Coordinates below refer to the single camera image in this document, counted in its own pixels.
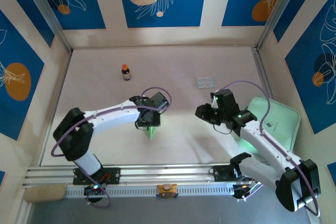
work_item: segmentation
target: mint green pad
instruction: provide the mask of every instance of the mint green pad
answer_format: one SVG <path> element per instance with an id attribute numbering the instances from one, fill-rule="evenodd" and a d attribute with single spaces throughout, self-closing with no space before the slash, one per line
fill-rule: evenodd
<path id="1" fill-rule="evenodd" d="M 301 116 L 294 109 L 283 105 L 277 101 L 270 100 L 271 109 L 267 115 L 263 127 L 287 150 L 292 151 L 296 136 L 298 134 Z M 265 97 L 254 97 L 248 106 L 248 110 L 260 121 L 267 110 L 267 100 Z M 238 144 L 247 148 L 248 151 L 259 154 L 245 139 L 239 138 Z"/>

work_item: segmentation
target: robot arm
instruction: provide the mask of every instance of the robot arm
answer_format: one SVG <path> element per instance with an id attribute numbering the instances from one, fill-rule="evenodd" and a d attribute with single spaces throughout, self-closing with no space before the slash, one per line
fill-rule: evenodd
<path id="1" fill-rule="evenodd" d="M 68 112 L 59 126 L 53 133 L 53 137 L 58 141 L 73 125 L 84 122 L 72 130 L 66 138 L 59 144 L 65 158 L 75 162 L 88 175 L 99 179 L 100 175 L 95 174 L 102 169 L 99 160 L 88 150 L 91 138 L 111 127 L 134 122 L 136 127 L 160 126 L 160 113 L 158 111 L 132 108 L 129 106 L 147 106 L 156 109 L 164 109 L 169 105 L 165 96 L 158 92 L 151 98 L 136 96 L 129 100 L 102 110 L 80 111 L 74 108 Z"/>
<path id="2" fill-rule="evenodd" d="M 314 196 L 321 194 L 317 165 L 312 160 L 303 161 L 286 150 L 265 129 L 260 132 L 260 122 L 250 111 L 239 109 L 230 90 L 219 90 L 212 93 L 211 97 L 212 105 L 199 106 L 195 115 L 211 124 L 225 123 L 238 136 L 252 144 L 270 164 L 268 166 L 250 154 L 242 153 L 232 158 L 229 167 L 222 168 L 222 173 L 229 173 L 229 176 L 234 175 L 236 178 L 250 177 L 275 189 L 278 200 L 289 211 L 296 211 L 313 200 L 297 167 L 307 178 Z"/>

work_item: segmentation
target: small bottle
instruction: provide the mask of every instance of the small bottle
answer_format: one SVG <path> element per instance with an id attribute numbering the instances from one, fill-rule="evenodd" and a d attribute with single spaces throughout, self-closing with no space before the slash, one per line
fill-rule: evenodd
<path id="1" fill-rule="evenodd" d="M 128 68 L 126 64 L 122 65 L 121 72 L 122 72 L 122 77 L 124 78 L 124 80 L 128 81 L 131 79 L 130 69 Z"/>

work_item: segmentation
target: white table surface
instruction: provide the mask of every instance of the white table surface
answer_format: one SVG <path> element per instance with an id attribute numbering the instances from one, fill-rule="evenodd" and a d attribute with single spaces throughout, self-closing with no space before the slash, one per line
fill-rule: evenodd
<path id="1" fill-rule="evenodd" d="M 121 65 L 128 64 L 132 79 L 124 81 Z M 196 78 L 213 77 L 214 89 L 198 89 Z M 51 133 L 66 113 L 75 107 L 82 111 L 117 105 L 148 87 L 167 89 L 171 109 L 161 117 L 161 126 L 152 140 L 134 124 L 109 129 L 91 140 L 90 150 L 103 165 L 197 164 L 228 162 L 238 154 L 235 134 L 222 135 L 212 125 L 198 119 L 196 107 L 210 103 L 210 92 L 236 81 L 260 84 L 253 54 L 249 47 L 171 46 L 75 50 Z M 244 108 L 260 95 L 255 87 L 237 84 L 230 88 Z M 224 126 L 218 130 L 227 132 Z M 65 158 L 52 157 L 55 140 L 50 134 L 43 166 L 73 165 Z"/>

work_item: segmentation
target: foam roller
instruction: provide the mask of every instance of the foam roller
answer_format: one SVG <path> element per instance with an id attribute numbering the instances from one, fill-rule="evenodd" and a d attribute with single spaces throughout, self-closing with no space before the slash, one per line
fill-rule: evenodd
<path id="1" fill-rule="evenodd" d="M 28 203 L 57 201 L 65 198 L 65 185 L 36 186 L 25 190 L 23 199 Z"/>

